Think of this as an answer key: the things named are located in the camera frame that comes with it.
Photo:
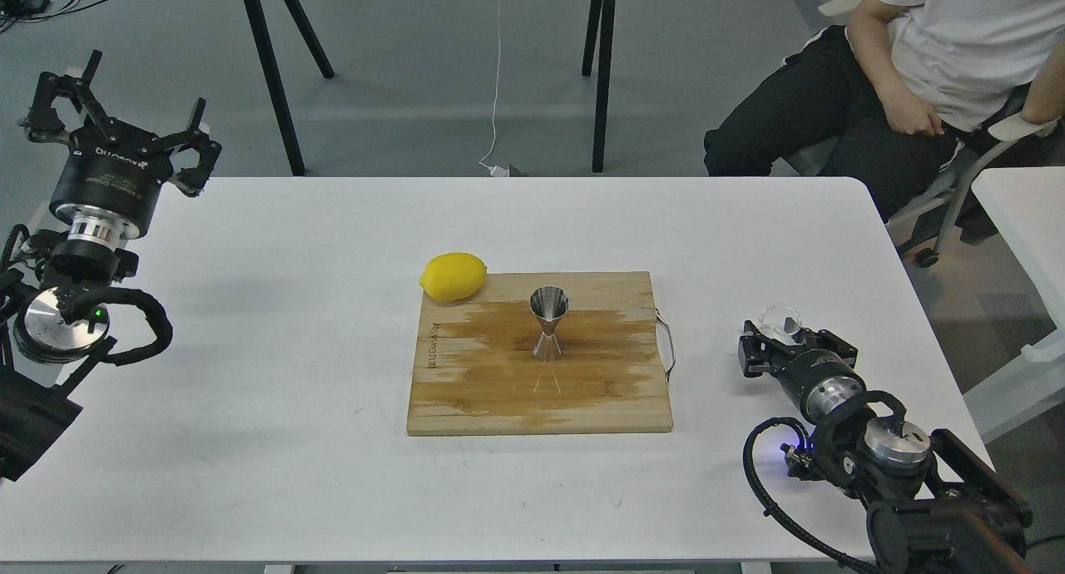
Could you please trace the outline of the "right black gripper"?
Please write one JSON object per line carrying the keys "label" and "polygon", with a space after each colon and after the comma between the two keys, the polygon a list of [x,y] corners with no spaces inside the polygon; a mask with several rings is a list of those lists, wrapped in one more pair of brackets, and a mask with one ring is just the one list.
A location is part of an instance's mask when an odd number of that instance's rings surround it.
{"label": "right black gripper", "polygon": [[783,388],[803,419],[815,425],[843,401],[866,392],[866,383],[853,368],[857,349],[829,330],[802,328],[796,333],[801,345],[785,345],[761,333],[754,323],[744,323],[738,359],[746,378],[769,374]]}

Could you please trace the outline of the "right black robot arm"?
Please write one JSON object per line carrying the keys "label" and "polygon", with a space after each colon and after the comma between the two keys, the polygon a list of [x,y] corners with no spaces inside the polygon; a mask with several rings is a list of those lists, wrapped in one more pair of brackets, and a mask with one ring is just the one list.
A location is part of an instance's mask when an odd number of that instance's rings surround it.
{"label": "right black robot arm", "polygon": [[[742,449],[746,480],[771,516],[838,565],[861,573],[1025,573],[1025,530],[1033,513],[956,434],[906,419],[891,393],[867,389],[855,346],[828,330],[798,328],[790,342],[746,321],[738,358],[748,378],[769,374],[801,412],[757,425]],[[782,445],[787,474],[836,486],[862,502],[874,562],[830,547],[788,516],[758,477],[753,450],[774,426],[794,430]]]}

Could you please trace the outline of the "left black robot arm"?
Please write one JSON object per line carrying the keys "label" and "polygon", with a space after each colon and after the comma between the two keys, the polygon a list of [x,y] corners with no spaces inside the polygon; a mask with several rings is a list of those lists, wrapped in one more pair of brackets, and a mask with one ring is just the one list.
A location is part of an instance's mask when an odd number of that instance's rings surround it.
{"label": "left black robot arm", "polygon": [[62,143],[69,155],[48,209],[67,230],[12,228],[2,251],[1,471],[16,482],[72,425],[70,393],[98,364],[122,366],[170,346],[163,305],[122,289],[164,184],[198,196],[220,143],[202,126],[198,99],[189,127],[159,136],[106,115],[91,82],[102,59],[81,71],[39,75],[22,120],[27,140]]}

